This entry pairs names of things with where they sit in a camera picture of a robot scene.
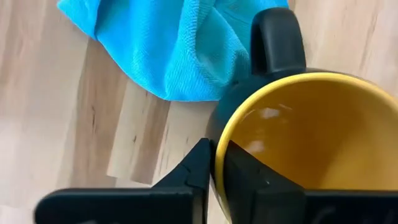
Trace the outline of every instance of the mug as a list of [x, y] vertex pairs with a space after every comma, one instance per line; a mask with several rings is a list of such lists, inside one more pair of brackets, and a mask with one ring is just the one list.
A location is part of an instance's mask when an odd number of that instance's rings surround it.
[[220, 100], [206, 131], [229, 220], [225, 182], [235, 177], [226, 174], [224, 160], [231, 147], [305, 189], [398, 190], [396, 100], [360, 78], [307, 68], [292, 11], [255, 16], [251, 68], [252, 76]]

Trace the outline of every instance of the blue towel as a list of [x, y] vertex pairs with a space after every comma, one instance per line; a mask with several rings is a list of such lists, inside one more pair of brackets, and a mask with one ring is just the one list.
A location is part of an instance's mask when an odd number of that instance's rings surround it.
[[219, 100], [249, 75], [254, 15], [287, 0], [61, 0], [138, 85], [165, 100]]

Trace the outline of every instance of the black mug handle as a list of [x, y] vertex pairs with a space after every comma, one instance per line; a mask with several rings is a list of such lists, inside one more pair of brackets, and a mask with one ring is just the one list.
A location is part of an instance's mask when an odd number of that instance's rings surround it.
[[287, 8], [266, 9], [254, 17], [250, 48], [255, 75], [306, 67], [299, 22]]

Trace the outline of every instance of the wood grain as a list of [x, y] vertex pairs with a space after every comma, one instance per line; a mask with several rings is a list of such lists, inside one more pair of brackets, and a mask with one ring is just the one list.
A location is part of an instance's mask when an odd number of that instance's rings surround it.
[[[398, 1], [290, 0], [311, 67], [398, 96]], [[53, 0], [0, 0], [0, 223], [32, 223], [63, 187], [148, 187], [203, 136], [215, 103], [130, 81]], [[209, 223], [226, 223], [210, 194]]]

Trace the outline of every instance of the mug rim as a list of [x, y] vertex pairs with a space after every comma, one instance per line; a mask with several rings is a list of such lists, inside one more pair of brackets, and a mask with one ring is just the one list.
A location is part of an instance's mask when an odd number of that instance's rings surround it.
[[350, 86], [354, 86], [356, 88], [362, 89], [371, 93], [375, 97], [382, 100], [388, 107], [392, 108], [395, 111], [395, 114], [398, 115], [398, 101], [384, 91], [382, 88], [377, 85], [371, 83], [370, 81], [363, 80], [360, 77], [353, 77], [350, 75], [345, 75], [342, 73], [333, 73], [333, 72], [310, 72], [310, 73], [300, 73], [297, 75], [292, 75], [289, 77], [281, 78], [274, 82], [271, 82], [257, 91], [255, 91], [252, 95], [250, 95], [247, 99], [241, 103], [232, 116], [229, 118], [226, 123], [223, 132], [221, 133], [220, 140], [218, 141], [216, 148], [216, 157], [215, 157], [215, 182], [216, 182], [216, 190], [218, 193], [218, 200], [221, 205], [221, 209], [223, 210], [227, 220], [231, 223], [231, 215], [229, 214], [228, 203], [226, 200], [225, 188], [224, 188], [224, 157], [226, 154], [226, 150], [228, 147], [229, 140], [235, 129], [236, 125], [240, 118], [242, 118], [248, 108], [257, 103], [264, 95], [269, 94], [270, 92], [282, 88], [287, 85], [307, 82], [307, 81], [329, 81], [329, 82], [337, 82], [344, 83]]

